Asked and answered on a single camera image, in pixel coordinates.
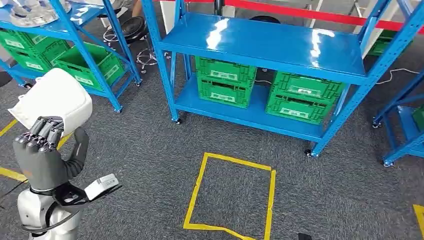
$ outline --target yellow tape square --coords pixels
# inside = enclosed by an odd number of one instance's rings
[[[209,157],[229,161],[229,162],[236,163],[236,164],[249,166],[249,167],[252,167],[252,168],[267,170],[267,171],[271,172],[271,180],[270,180],[270,183],[269,183],[268,207],[267,207],[267,213],[266,213],[265,236],[263,238],[264,240],[269,240],[270,235],[271,235],[271,220],[272,220],[272,215],[273,215],[274,190],[275,190],[275,185],[276,185],[276,174],[277,174],[277,172],[275,170],[272,170],[270,166],[266,166],[266,165],[246,161],[246,160],[237,159],[237,158],[230,157],[230,156],[224,156],[224,155],[220,155],[220,154],[210,153],[210,152],[205,152],[203,154],[203,160],[202,160],[201,165],[200,165],[199,174],[197,176],[197,180],[196,180],[196,183],[195,183],[195,186],[194,186],[193,193],[191,194],[190,203],[188,204],[187,214],[185,215],[184,224],[183,224],[182,227],[184,229],[190,229],[190,230],[225,231],[225,232],[227,232],[227,233],[229,233],[229,234],[231,234],[231,235],[233,235],[233,236],[235,236],[239,239],[242,239],[242,240],[255,240],[252,237],[243,236],[243,235],[241,235],[241,234],[239,234],[239,233],[237,233],[233,230],[230,230],[228,228],[225,228],[225,227],[190,223],[190,219],[192,218],[192,214],[193,214],[193,209],[195,208],[195,204],[196,204],[196,198],[197,198],[198,193],[199,193],[200,184],[202,183],[203,174],[205,172],[206,163],[208,162]]]

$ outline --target gray carpet floor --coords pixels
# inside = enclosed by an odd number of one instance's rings
[[[87,29],[99,35],[99,24],[95,20]],[[419,71],[424,64],[423,39],[417,37],[391,69]],[[135,44],[131,49],[136,53],[141,47]],[[370,66],[374,60],[367,57],[365,63]],[[301,139],[188,113],[181,113],[183,124],[175,124],[157,67],[149,67],[142,85],[131,84],[119,98],[122,113],[113,112],[105,98],[92,96],[93,114],[84,125],[90,148],[84,171],[72,183],[84,188],[115,173],[123,188],[84,211],[79,239],[236,239],[221,231],[183,229],[204,152],[276,170],[271,239],[297,240],[298,233],[313,240],[422,239],[412,205],[424,206],[424,162],[407,156],[395,167],[384,168],[386,132],[371,127],[372,116],[413,76],[396,72],[391,82],[375,86],[322,154],[308,158],[303,152],[309,143]],[[180,90],[181,59],[176,80]],[[0,88],[0,128],[13,119],[6,109],[25,92],[14,81]],[[0,167],[19,171],[11,145],[23,131],[18,123],[0,137]],[[70,138],[61,149],[64,155],[72,145]],[[263,239],[269,181],[268,171],[210,159],[191,222]],[[0,175],[0,195],[17,183]],[[0,203],[2,240],[27,237],[19,229],[16,207],[18,193],[27,187],[24,184]]]

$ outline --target clear plastic part on shelf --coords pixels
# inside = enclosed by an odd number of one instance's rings
[[[12,0],[10,12],[11,23],[24,28],[38,27],[57,20],[59,17],[49,0]],[[60,0],[63,9],[68,13],[71,4]]]

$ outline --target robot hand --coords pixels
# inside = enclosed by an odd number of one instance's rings
[[[61,118],[39,117],[29,132],[13,141],[17,162],[35,191],[55,189],[83,170],[89,137],[81,127],[75,129],[72,154],[63,161],[57,150],[63,130]]]

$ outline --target chrome stool leg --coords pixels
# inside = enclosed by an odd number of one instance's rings
[[[107,43],[107,46],[110,47],[112,50],[115,50],[115,48],[111,47],[111,43],[118,41],[118,37],[115,35],[115,31],[113,30],[113,28],[110,28],[103,33],[103,42]]]
[[[144,40],[147,44],[147,48],[141,50],[137,54],[137,63],[141,64],[141,73],[145,74],[146,66],[156,65],[158,64],[158,60],[156,59],[155,50],[150,46],[149,40],[147,36],[144,36]]]

